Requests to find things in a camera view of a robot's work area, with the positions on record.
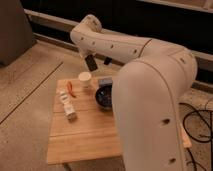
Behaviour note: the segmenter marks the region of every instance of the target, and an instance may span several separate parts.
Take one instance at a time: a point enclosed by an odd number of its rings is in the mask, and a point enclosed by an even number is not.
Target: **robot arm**
[[[93,53],[127,63],[113,82],[112,102],[127,171],[186,171],[179,97],[193,83],[197,65],[183,46],[101,33],[86,16],[71,32],[82,57]]]

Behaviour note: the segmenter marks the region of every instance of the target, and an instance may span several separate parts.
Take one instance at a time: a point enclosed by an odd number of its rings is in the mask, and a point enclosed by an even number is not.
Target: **wooden tabletop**
[[[67,90],[71,81],[77,98],[71,98],[77,119],[69,122],[59,101],[59,91]],[[61,164],[81,160],[93,160],[120,156],[121,147],[112,111],[101,110],[95,101],[98,88],[93,78],[89,88],[82,88],[79,80],[59,80],[53,108],[49,136],[47,163]],[[183,131],[184,146],[191,142]]]

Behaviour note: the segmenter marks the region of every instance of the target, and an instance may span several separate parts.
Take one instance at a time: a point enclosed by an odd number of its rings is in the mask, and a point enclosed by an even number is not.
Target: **cup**
[[[80,80],[81,86],[83,88],[89,87],[92,79],[92,74],[90,72],[81,72],[78,75],[78,79]]]

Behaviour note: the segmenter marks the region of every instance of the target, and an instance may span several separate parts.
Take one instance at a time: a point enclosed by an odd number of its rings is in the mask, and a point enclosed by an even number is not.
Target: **speckled floor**
[[[57,80],[77,77],[79,72],[85,70],[85,64],[75,52],[43,42],[41,44],[57,50],[57,55],[61,58],[63,64],[0,125],[1,171],[64,170],[61,165],[46,164],[53,97]],[[114,64],[110,64],[108,67],[103,65],[103,61],[97,60],[97,62],[100,69],[93,73],[94,76],[113,75],[120,69],[119,66]],[[213,94],[191,89],[181,98],[181,101],[203,108],[204,104],[212,97]],[[213,109],[213,101],[207,107]],[[181,116],[188,111],[187,107],[180,107]],[[199,123],[195,121],[193,124],[196,124],[194,127],[199,129]],[[210,171],[208,147],[197,148],[193,142],[192,149],[195,158]],[[74,171],[124,171],[121,158],[76,162],[70,165]]]

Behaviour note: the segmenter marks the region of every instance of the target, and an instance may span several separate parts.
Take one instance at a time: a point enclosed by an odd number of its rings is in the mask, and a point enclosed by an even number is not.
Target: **cable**
[[[186,149],[192,159],[191,163],[193,164],[193,167],[194,167],[194,171],[197,171],[197,164],[196,164],[196,161],[195,161],[195,158],[194,156],[192,155],[192,152],[190,151],[189,148]]]
[[[205,167],[203,167],[200,163],[195,162],[196,165],[198,165],[201,169],[203,169],[204,171],[207,171],[207,169]]]
[[[210,98],[210,99],[206,102],[206,104],[205,104],[205,106],[204,106],[204,109],[205,109],[205,110],[207,109],[207,105],[208,105],[212,100],[213,100],[213,97]]]
[[[184,105],[184,106],[187,106],[189,108],[192,109],[191,112],[187,113],[185,115],[185,117],[183,118],[183,127],[186,131],[186,133],[188,134],[188,136],[193,139],[194,141],[198,142],[198,143],[201,143],[201,144],[204,144],[204,143],[211,143],[211,169],[213,170],[213,131],[212,131],[212,115],[213,115],[213,111],[211,110],[207,110],[206,107],[208,105],[208,103],[213,100],[212,99],[209,99],[207,101],[207,103],[205,104],[205,109],[203,110],[197,110],[194,106],[188,104],[188,103],[180,103],[180,105]],[[210,123],[208,123],[208,121],[204,118],[204,116],[201,115],[201,113],[208,113],[209,114],[209,120],[210,120]],[[209,136],[206,136],[206,135],[199,135],[201,138],[208,138],[207,140],[203,140],[203,139],[198,139],[194,136],[191,135],[190,131],[187,130],[186,128],[186,120],[189,119],[189,117],[191,116],[198,116],[200,118],[200,120],[208,127],[209,129],[209,132],[210,132],[210,135]],[[204,171],[206,171],[207,169],[205,167],[203,167],[200,163],[196,162],[195,159],[194,159],[194,156],[192,155],[192,152],[190,151],[190,149],[187,148],[187,151],[192,159],[192,161],[189,161],[187,162],[187,165],[188,164],[193,164],[193,167],[194,167],[194,171],[197,171],[197,165],[202,168]]]

